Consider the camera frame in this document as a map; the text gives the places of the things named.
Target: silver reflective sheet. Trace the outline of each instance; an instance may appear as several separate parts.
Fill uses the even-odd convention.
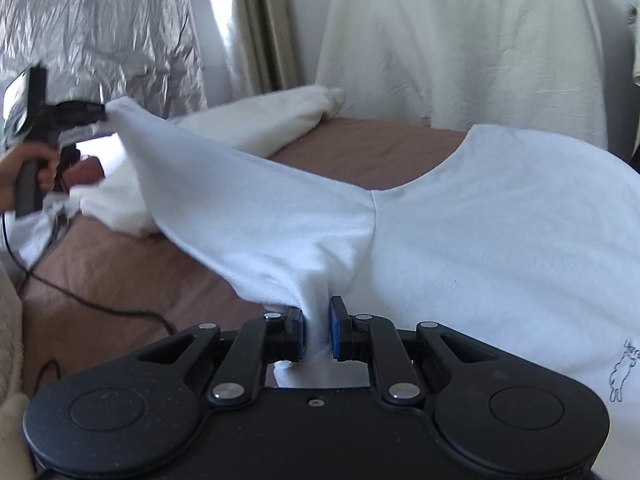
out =
[[[129,95],[164,118],[206,108],[187,0],[0,0],[0,96],[39,61],[50,102]]]

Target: bed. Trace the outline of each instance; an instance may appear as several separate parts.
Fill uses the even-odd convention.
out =
[[[390,121],[336,119],[281,149],[279,163],[365,189],[389,189],[421,176],[460,145],[464,133]],[[154,310],[177,327],[215,321],[223,330],[260,316],[214,272],[162,235],[133,238],[78,217],[35,272],[86,300],[121,310]],[[108,316],[36,280],[24,304],[23,390],[31,396],[43,364],[56,359],[66,376],[166,335],[161,324]],[[41,385],[54,380],[47,373]]]

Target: white wall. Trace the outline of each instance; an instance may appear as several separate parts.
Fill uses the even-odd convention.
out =
[[[311,84],[322,45],[322,35],[331,0],[289,0],[294,42],[302,81]],[[602,29],[604,46],[610,150],[628,159],[638,126],[640,89],[633,85],[631,67],[634,51],[631,31],[626,23],[630,4],[640,0],[594,0]]]
[[[330,2],[331,0],[289,0],[300,80],[305,84],[313,84],[316,81],[316,69]]]

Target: human hand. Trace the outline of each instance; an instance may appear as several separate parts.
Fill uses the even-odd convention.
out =
[[[30,158],[46,161],[47,167],[38,173],[38,183],[43,191],[53,189],[60,163],[60,149],[42,142],[23,142],[0,159],[0,213],[14,209],[15,181],[22,164]]]

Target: white cloth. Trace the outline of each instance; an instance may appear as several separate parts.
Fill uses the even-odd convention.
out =
[[[602,67],[591,0],[332,0],[316,82],[345,90],[345,117],[606,149]]]
[[[22,436],[22,416],[29,399],[15,394],[0,406],[2,480],[30,480],[33,469]]]
[[[212,108],[177,124],[219,144],[267,157],[311,131],[322,118],[332,118],[343,102],[341,90],[306,86]],[[103,125],[102,130],[110,131],[108,128]],[[194,167],[188,169],[197,173]],[[79,203],[82,214],[114,231],[134,236],[158,231],[128,158],[97,186],[73,187],[70,198]]]
[[[308,346],[282,386],[367,383],[331,359],[328,300],[399,328],[437,320],[569,375],[606,402],[606,480],[640,470],[640,177],[558,134],[475,126],[387,191],[294,170],[108,107],[162,231],[249,301],[300,307]]]

